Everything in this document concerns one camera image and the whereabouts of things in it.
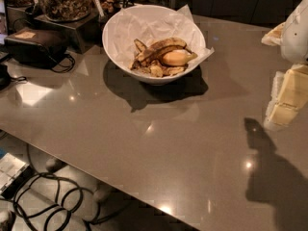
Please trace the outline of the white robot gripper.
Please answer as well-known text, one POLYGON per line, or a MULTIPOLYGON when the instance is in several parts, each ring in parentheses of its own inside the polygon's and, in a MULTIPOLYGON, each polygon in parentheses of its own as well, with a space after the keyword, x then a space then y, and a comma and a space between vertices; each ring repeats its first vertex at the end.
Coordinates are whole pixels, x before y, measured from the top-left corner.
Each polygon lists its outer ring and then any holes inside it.
POLYGON ((281 45, 282 57, 293 63, 285 73, 275 74, 266 110, 264 127, 279 131, 288 127, 308 102, 308 0, 302 0, 286 22, 266 33, 261 42, 281 45))

